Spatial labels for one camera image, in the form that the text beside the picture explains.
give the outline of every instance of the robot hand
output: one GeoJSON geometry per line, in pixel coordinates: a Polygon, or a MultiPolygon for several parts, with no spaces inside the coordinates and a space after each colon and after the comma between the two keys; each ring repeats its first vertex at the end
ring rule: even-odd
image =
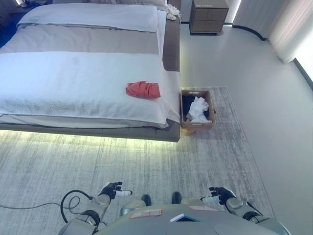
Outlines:
{"type": "Polygon", "coordinates": [[[219,197],[221,205],[226,205],[226,201],[229,198],[232,198],[232,197],[237,198],[236,195],[232,191],[227,190],[224,187],[220,187],[220,188],[210,187],[209,190],[212,191],[211,192],[212,197],[215,197],[215,196],[219,197]]]}
{"type": "Polygon", "coordinates": [[[122,185],[122,184],[123,184],[122,182],[115,182],[115,183],[107,182],[98,196],[100,196],[102,194],[106,194],[112,200],[116,196],[118,197],[118,196],[130,196],[130,195],[132,195],[132,193],[133,193],[132,191],[130,191],[130,190],[123,191],[121,189],[120,185],[122,185]]]}

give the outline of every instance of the red cloth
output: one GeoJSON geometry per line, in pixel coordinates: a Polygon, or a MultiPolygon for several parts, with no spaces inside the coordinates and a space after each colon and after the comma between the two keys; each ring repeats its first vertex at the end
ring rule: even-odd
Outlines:
{"type": "Polygon", "coordinates": [[[128,83],[128,87],[126,87],[126,93],[133,97],[140,96],[150,99],[161,97],[158,83],[150,83],[145,81],[128,83]]]}

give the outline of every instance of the floor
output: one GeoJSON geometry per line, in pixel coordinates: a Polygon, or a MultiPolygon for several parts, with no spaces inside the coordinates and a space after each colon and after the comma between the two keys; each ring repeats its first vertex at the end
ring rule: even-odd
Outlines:
{"type": "Polygon", "coordinates": [[[313,93],[296,66],[226,26],[222,36],[190,36],[183,24],[180,50],[183,87],[228,86],[276,219],[312,235],[313,93]]]}

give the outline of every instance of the nightstand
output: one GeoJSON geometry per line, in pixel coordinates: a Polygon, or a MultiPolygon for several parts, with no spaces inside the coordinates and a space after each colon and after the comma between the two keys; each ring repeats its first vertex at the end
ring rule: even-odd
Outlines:
{"type": "Polygon", "coordinates": [[[228,13],[225,0],[193,0],[189,21],[190,34],[218,35],[228,13]]]}

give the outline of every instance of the rug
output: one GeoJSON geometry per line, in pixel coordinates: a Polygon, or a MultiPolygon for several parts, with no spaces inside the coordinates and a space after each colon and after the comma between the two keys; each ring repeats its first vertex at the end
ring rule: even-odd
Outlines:
{"type": "MultiPolygon", "coordinates": [[[[105,182],[122,181],[123,189],[134,193],[112,201],[104,218],[108,223],[126,202],[145,193],[153,204],[162,204],[171,202],[174,191],[200,198],[220,186],[273,216],[227,87],[196,89],[211,92],[217,122],[210,131],[182,133],[178,143],[0,130],[0,204],[60,202],[72,189],[96,195],[105,182]]],[[[75,211],[86,209],[88,200],[81,198],[75,211]]],[[[74,217],[68,211],[66,216],[74,217]]],[[[55,235],[63,225],[55,205],[0,208],[1,235],[55,235]]]]}

